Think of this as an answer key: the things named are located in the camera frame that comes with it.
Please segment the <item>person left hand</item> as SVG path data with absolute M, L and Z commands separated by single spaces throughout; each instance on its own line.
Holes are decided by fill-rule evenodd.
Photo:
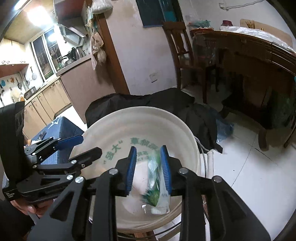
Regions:
M 31 213 L 36 214 L 38 217 L 42 217 L 53 202 L 54 199 L 37 204 L 31 204 L 24 199 L 17 199 L 11 201 L 11 204 L 25 215 Z

